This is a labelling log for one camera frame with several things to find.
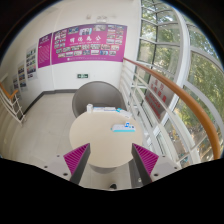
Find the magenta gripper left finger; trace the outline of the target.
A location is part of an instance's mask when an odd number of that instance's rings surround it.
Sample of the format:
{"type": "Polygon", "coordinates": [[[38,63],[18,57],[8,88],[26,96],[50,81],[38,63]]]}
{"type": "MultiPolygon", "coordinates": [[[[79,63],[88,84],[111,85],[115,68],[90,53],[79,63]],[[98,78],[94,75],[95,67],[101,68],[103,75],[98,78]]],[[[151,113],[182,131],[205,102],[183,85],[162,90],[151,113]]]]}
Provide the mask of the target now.
{"type": "Polygon", "coordinates": [[[90,156],[90,144],[79,146],[64,155],[65,163],[71,173],[70,181],[79,184],[83,175],[86,163],[90,156]]]}

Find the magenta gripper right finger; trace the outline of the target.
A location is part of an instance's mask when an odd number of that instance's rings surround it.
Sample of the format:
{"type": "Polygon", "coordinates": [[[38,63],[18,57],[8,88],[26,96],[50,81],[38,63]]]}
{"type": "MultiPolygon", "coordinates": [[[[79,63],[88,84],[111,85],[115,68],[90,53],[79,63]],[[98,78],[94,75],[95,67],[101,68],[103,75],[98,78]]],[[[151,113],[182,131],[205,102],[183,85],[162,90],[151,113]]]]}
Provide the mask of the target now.
{"type": "Polygon", "coordinates": [[[152,182],[150,175],[158,161],[159,156],[135,143],[132,144],[131,153],[142,183],[144,185],[150,184],[152,182]]]}

